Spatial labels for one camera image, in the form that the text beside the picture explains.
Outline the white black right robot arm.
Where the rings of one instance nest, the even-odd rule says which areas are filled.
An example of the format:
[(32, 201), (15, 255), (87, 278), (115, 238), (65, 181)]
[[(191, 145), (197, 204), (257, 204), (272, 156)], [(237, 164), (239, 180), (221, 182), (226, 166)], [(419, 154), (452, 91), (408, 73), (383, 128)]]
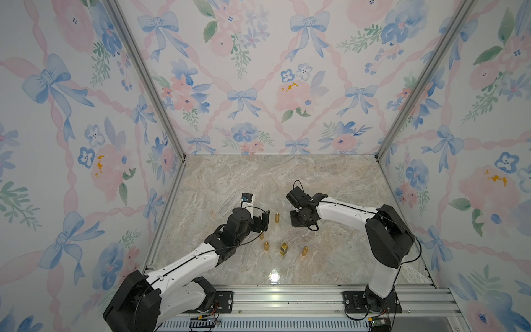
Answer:
[(356, 206), (322, 193), (310, 196), (299, 187), (292, 189), (286, 198), (294, 207), (290, 212), (294, 228), (318, 231), (318, 221), (322, 219), (363, 232), (376, 260), (366, 294), (378, 300), (388, 298), (399, 268), (416, 241), (393, 207), (386, 204), (381, 207)]

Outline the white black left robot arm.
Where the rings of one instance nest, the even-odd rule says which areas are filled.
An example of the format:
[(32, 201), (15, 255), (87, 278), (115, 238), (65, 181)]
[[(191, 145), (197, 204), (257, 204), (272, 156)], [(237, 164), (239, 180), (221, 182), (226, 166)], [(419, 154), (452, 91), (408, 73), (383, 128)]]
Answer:
[(225, 224), (203, 243), (174, 263), (143, 274), (126, 276), (103, 313), (112, 331), (155, 331), (162, 323), (186, 311), (208, 311), (216, 289), (203, 277), (245, 246), (246, 237), (268, 229), (268, 210), (254, 217), (251, 207), (236, 207)]

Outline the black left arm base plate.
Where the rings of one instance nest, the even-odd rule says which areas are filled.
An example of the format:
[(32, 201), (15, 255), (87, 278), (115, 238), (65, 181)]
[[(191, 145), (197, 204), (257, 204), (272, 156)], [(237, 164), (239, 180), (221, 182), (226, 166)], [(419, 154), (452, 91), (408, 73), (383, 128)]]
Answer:
[(198, 315), (206, 315), (212, 312), (221, 314), (232, 313), (234, 294), (233, 291), (217, 291), (216, 293), (209, 294), (199, 308), (185, 311), (185, 313)]

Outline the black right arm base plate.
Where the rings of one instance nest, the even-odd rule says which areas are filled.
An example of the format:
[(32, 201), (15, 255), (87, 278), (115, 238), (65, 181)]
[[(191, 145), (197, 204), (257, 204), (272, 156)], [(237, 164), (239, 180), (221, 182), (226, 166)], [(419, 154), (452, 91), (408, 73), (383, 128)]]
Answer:
[(386, 297), (380, 298), (371, 292), (361, 291), (344, 291), (342, 292), (343, 303), (348, 314), (380, 314), (402, 313), (402, 306), (395, 290)]

